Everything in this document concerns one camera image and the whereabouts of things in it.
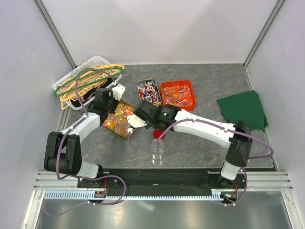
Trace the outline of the red jar lid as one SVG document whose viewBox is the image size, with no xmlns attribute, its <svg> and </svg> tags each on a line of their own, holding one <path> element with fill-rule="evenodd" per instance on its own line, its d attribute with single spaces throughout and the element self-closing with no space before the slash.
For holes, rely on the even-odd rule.
<svg viewBox="0 0 305 229">
<path fill-rule="evenodd" d="M 165 138 L 166 134 L 164 133 L 163 130 L 154 130 L 153 136 L 155 139 L 160 138 L 161 140 L 163 140 Z"/>
</svg>

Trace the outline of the gold square tin star candies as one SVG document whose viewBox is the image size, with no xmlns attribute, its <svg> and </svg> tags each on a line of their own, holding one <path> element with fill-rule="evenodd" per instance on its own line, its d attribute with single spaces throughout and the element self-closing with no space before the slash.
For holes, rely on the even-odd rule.
<svg viewBox="0 0 305 229">
<path fill-rule="evenodd" d="M 130 127 L 127 122 L 127 117 L 132 115 L 133 111 L 133 106 L 121 100 L 115 112 L 108 115 L 108 118 L 103 122 L 102 126 L 123 139 L 128 140 L 133 135 L 134 130 L 131 133 L 128 132 Z"/>
</svg>

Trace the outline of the clear plastic jar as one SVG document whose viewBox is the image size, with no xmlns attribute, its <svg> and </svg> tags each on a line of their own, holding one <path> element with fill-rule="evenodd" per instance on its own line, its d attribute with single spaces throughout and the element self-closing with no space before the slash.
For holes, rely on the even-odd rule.
<svg viewBox="0 0 305 229">
<path fill-rule="evenodd" d="M 161 166 L 163 164 L 162 156 L 165 151 L 165 145 L 162 140 L 157 141 L 152 147 L 152 163 L 155 166 Z"/>
</svg>

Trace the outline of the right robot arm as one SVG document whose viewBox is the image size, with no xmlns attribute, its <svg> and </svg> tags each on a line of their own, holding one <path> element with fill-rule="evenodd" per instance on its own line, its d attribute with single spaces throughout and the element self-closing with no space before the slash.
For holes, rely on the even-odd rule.
<svg viewBox="0 0 305 229">
<path fill-rule="evenodd" d="M 127 117 L 132 128 L 152 127 L 160 131 L 174 131 L 198 136 L 226 148 L 218 182 L 228 188 L 235 183 L 239 170 L 247 165 L 252 146 L 251 133 L 245 122 L 221 123 L 194 115 L 180 107 L 166 104 L 155 106 L 141 101 Z"/>
</svg>

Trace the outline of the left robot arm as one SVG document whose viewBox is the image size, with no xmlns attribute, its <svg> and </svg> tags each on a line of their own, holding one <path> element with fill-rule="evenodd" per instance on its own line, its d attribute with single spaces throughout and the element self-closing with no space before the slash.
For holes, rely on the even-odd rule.
<svg viewBox="0 0 305 229">
<path fill-rule="evenodd" d="M 115 89 L 97 89 L 93 104 L 77 122 L 61 132 L 49 133 L 43 165 L 45 170 L 56 173 L 58 179 L 74 176 L 87 179 L 93 187 L 104 184 L 102 166 L 83 160 L 81 143 L 104 123 L 110 113 L 114 113 L 122 97 L 122 93 L 115 92 Z"/>
</svg>

